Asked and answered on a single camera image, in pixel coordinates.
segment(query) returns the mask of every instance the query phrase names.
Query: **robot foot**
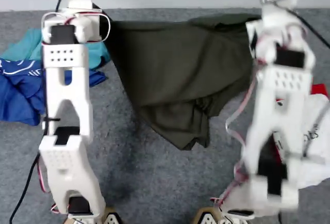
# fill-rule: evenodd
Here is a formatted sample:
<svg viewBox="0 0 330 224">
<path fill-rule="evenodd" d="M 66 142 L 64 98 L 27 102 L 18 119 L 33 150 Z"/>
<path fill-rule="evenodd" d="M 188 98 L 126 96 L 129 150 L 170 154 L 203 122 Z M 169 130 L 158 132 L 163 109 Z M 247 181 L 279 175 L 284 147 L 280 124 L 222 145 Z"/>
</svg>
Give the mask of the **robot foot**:
<svg viewBox="0 0 330 224">
<path fill-rule="evenodd" d="M 83 220 L 66 219 L 63 224 L 85 224 Z M 110 207 L 105 209 L 102 224 L 123 224 L 119 214 Z"/>
<path fill-rule="evenodd" d="M 205 207 L 197 212 L 192 224 L 249 224 L 249 222 L 224 216 L 214 207 Z"/>
</svg>

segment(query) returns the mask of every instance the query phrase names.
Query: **clothing pile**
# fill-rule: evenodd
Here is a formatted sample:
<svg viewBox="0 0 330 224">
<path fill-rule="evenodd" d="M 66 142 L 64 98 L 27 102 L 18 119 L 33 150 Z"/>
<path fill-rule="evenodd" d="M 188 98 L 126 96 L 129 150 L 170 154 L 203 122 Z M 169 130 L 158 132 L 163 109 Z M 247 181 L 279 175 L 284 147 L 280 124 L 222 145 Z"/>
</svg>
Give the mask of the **clothing pile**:
<svg viewBox="0 0 330 224">
<path fill-rule="evenodd" d="M 88 44 L 89 83 L 95 86 L 106 76 L 95 68 L 110 60 L 103 43 Z M 44 91 L 41 69 L 41 30 L 31 29 L 16 44 L 0 55 L 0 121 L 38 125 L 44 114 Z M 65 83 L 71 71 L 65 71 Z"/>
<path fill-rule="evenodd" d="M 281 102 L 278 108 L 285 107 L 285 100 L 278 102 Z M 304 140 L 302 142 L 306 144 L 308 140 L 311 140 L 307 153 L 307 157 L 311 160 L 302 161 L 298 180 L 298 187 L 300 189 L 318 185 L 330 178 L 330 129 L 328 128 L 330 126 L 330 113 L 325 114 L 321 123 L 314 123 L 328 103 L 329 98 L 325 85 L 313 85 L 311 94 L 304 103 L 304 117 L 301 127 L 304 133 Z M 285 151 L 288 151 L 288 148 L 280 134 L 274 134 L 274 139 L 282 161 Z"/>
<path fill-rule="evenodd" d="M 253 60 L 250 14 L 180 23 L 112 21 L 105 45 L 138 115 L 181 150 L 207 147 L 209 118 L 245 91 Z M 107 31 L 101 18 L 100 31 Z"/>
</svg>

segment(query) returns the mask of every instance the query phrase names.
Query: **teal cloth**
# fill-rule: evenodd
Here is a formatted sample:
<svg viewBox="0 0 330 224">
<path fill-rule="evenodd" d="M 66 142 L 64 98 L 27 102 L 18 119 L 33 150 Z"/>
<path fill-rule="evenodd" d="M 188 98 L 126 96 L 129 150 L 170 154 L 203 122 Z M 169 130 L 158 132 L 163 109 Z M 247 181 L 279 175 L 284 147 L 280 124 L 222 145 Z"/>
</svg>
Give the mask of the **teal cloth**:
<svg viewBox="0 0 330 224">
<path fill-rule="evenodd" d="M 87 47 L 90 69 L 95 69 L 101 64 L 101 57 L 104 58 L 104 62 L 110 61 L 110 55 L 104 43 L 88 43 Z M 18 43 L 9 45 L 0 57 L 11 61 L 41 60 L 41 30 L 29 29 Z"/>
</svg>

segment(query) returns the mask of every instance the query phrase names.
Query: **dark green cloth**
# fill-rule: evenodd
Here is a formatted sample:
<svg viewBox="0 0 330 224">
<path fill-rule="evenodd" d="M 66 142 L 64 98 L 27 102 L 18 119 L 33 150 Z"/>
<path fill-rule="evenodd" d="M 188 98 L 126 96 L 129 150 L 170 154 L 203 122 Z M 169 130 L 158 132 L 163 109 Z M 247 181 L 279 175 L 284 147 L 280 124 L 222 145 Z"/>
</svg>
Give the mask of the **dark green cloth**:
<svg viewBox="0 0 330 224">
<path fill-rule="evenodd" d="M 209 145 L 209 118 L 250 83 L 249 14 L 113 21 L 105 42 L 136 112 L 182 150 Z"/>
</svg>

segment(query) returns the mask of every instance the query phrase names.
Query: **gray carpet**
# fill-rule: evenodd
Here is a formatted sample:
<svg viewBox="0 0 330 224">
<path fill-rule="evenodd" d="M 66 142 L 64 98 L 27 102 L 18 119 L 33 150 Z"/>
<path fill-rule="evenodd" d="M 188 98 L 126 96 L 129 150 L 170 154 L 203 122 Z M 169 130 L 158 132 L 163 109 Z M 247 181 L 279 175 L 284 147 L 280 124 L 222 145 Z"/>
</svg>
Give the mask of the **gray carpet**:
<svg viewBox="0 0 330 224">
<path fill-rule="evenodd" d="M 258 12 L 257 9 L 147 9 L 108 10 L 115 20 L 182 21 L 217 12 Z M 18 41 L 28 28 L 38 28 L 43 12 L 0 13 L 0 52 Z M 301 10 L 301 14 L 330 40 L 330 10 Z M 317 56 L 316 83 L 330 87 L 330 60 L 327 50 L 315 37 L 309 37 Z M 195 146 L 183 152 L 161 138 L 143 123 L 139 126 L 118 74 L 112 63 L 102 69 L 109 79 L 91 89 L 94 106 L 94 143 L 88 148 L 90 163 L 100 180 L 108 206 L 114 206 L 130 224 L 185 224 L 196 211 L 210 206 L 230 183 L 233 164 L 240 146 L 224 132 L 224 121 L 238 106 L 242 96 L 227 104 L 211 121 L 211 146 Z M 235 124 L 246 132 L 253 109 L 251 103 Z M 68 109 L 62 118 L 76 124 Z M 8 223 L 41 139 L 40 127 L 0 122 L 0 223 Z M 330 181 L 301 191 L 299 213 L 286 214 L 284 223 L 330 223 Z M 14 224 L 62 223 L 63 217 L 50 213 L 51 195 L 41 193 L 34 173 L 26 198 Z M 253 223 L 277 223 L 275 217 Z"/>
</svg>

